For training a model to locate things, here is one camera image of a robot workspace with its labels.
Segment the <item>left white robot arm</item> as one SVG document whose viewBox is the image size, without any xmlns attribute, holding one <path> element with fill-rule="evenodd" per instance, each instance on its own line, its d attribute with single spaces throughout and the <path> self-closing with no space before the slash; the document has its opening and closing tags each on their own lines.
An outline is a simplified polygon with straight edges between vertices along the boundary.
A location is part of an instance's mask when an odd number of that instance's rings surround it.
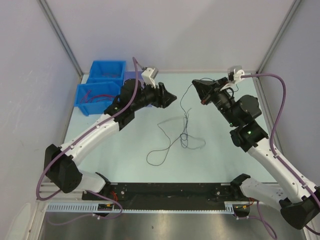
<svg viewBox="0 0 320 240">
<path fill-rule="evenodd" d="M 111 188 L 106 184 L 106 178 L 98 172 L 80 171 L 79 164 L 103 139 L 126 127 L 135 118 L 136 111 L 149 105 L 165 109 L 176 99 L 162 82 L 151 86 L 135 79 L 126 80 L 112 104 L 104 110 L 95 124 L 61 146 L 51 144 L 46 148 L 46 177 L 65 194 L 82 189 L 92 191 L 100 200 L 107 199 Z"/>
</svg>

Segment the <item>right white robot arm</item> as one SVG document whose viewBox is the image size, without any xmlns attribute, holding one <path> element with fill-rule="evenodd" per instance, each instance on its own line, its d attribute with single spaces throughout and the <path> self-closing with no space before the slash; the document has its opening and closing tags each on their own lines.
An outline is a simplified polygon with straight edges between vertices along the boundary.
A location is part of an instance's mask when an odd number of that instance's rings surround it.
<svg viewBox="0 0 320 240">
<path fill-rule="evenodd" d="M 233 128 L 233 144 L 256 159 L 280 186 L 273 187 L 243 173 L 231 182 L 231 196 L 237 201 L 245 197 L 261 201 L 278 210 L 293 228 L 306 227 L 320 213 L 320 188 L 285 158 L 273 138 L 256 122 L 262 114 L 258 99 L 246 94 L 235 100 L 227 91 L 230 84 L 226 77 L 194 79 L 192 85 L 201 104 L 213 103 Z"/>
</svg>

